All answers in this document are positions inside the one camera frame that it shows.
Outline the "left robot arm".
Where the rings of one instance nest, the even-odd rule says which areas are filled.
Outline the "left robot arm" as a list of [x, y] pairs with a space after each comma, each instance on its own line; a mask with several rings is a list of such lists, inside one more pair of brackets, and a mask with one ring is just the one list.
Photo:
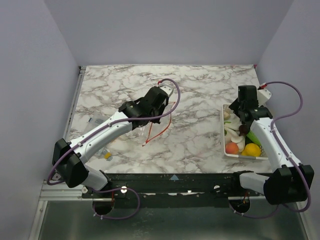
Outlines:
[[86, 162], [116, 138], [148, 123], [159, 123], [173, 89], [167, 85], [153, 86], [145, 96], [123, 103], [106, 121], [78, 138], [59, 139], [54, 145], [52, 164], [69, 188], [90, 185], [101, 198], [111, 191], [102, 171], [86, 166]]

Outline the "clear zip top bag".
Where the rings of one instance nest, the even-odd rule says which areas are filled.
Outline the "clear zip top bag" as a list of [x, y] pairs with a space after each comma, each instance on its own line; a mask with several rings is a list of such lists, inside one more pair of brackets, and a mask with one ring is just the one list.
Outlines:
[[145, 147], [151, 141], [160, 138], [170, 127], [172, 123], [172, 114], [159, 119], [159, 123], [150, 122], [146, 126], [139, 129], [138, 136], [142, 143], [142, 147]]

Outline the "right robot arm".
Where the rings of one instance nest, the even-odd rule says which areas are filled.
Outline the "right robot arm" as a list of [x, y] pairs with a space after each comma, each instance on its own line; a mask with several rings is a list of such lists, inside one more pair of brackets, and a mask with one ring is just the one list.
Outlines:
[[271, 205], [306, 201], [309, 206], [314, 170], [310, 165], [302, 164], [285, 143], [276, 128], [276, 119], [267, 107], [259, 103], [259, 90], [263, 90], [263, 87], [239, 86], [237, 99], [229, 108], [261, 143], [272, 174], [265, 176], [252, 171], [235, 172], [230, 191], [236, 196], [243, 195], [247, 190], [255, 191], [264, 195]]

